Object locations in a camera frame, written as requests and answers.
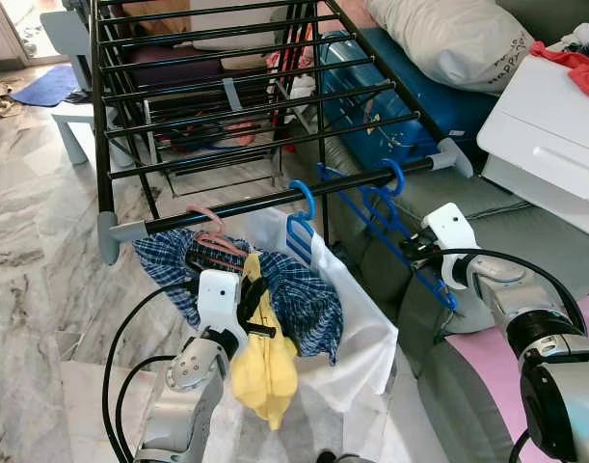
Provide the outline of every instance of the doorway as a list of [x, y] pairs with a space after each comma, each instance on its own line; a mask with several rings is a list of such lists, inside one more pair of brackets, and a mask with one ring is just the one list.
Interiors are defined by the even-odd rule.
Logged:
[[66, 60], [54, 49], [40, 22], [43, 13], [64, 11], [62, 0], [0, 0], [0, 6], [15, 29], [29, 65]]

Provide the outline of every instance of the pink hanger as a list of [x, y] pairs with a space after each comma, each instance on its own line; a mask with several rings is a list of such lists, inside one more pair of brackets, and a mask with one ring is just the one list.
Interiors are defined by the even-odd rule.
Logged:
[[[226, 232], [226, 224], [221, 219], [221, 217], [219, 217], [217, 214], [215, 214], [208, 207], [202, 207], [199, 205], [190, 204], [187, 206], [187, 210], [190, 212], [198, 212], [200, 214], [204, 214], [214, 224], [217, 225], [217, 230], [205, 231], [205, 232], [200, 233], [198, 236], [196, 236], [196, 241], [198, 243], [200, 243], [202, 246], [205, 246], [210, 249], [214, 249], [216, 251], [221, 251], [223, 253], [228, 253], [233, 256], [239, 256], [242, 258], [245, 258], [246, 256], [249, 255], [248, 252], [243, 251], [242, 249], [238, 249], [236, 246], [234, 246], [234, 243], [232, 243], [224, 235], [224, 233]], [[242, 270], [241, 267], [239, 267], [237, 265], [233, 265], [228, 262], [222, 262], [220, 260], [211, 259], [211, 258], [205, 258], [205, 259], [213, 261], [215, 263], [220, 263], [220, 264], [228, 266], [228, 267], [236, 268], [237, 270]]]

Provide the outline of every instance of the blue mat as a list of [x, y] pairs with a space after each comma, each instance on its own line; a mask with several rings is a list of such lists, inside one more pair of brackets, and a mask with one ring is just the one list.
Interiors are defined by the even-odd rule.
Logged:
[[71, 66], [56, 66], [24, 90], [10, 97], [30, 106], [52, 107], [63, 101], [78, 87]]

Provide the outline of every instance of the white stool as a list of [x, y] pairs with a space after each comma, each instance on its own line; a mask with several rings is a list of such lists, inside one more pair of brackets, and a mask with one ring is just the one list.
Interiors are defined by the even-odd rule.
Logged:
[[[70, 104], [62, 102], [52, 110], [51, 114], [52, 119], [59, 128], [71, 164], [83, 164], [88, 161], [89, 158], [86, 156], [84, 149], [75, 137], [71, 127], [69, 127], [69, 124], [88, 123], [91, 129], [94, 130], [93, 106], [91, 104]], [[110, 123], [117, 115], [116, 109], [111, 107], [106, 108], [106, 115], [108, 123]], [[124, 146], [127, 145], [126, 141], [121, 141], [120, 143]], [[128, 167], [133, 164], [133, 159], [113, 144], [110, 144], [110, 155], [119, 167]]]

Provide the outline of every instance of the plaid shirt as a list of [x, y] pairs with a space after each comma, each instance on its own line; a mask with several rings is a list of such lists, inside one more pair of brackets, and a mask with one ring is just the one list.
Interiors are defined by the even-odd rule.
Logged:
[[[165, 231], [135, 241], [133, 246], [144, 269], [160, 286], [198, 279], [199, 272], [187, 259], [197, 257], [199, 251], [212, 259], [244, 265], [244, 258], [201, 246], [195, 240], [197, 235], [196, 231], [187, 229]], [[246, 241], [232, 241], [237, 248], [251, 251]], [[231, 271], [208, 260], [196, 261], [207, 268]], [[289, 256], [263, 253], [259, 262], [283, 335], [294, 341], [302, 357], [326, 352], [334, 365], [343, 332], [343, 312], [335, 289]], [[171, 289], [167, 294], [187, 322], [197, 328], [200, 324], [198, 295], [185, 289]]]

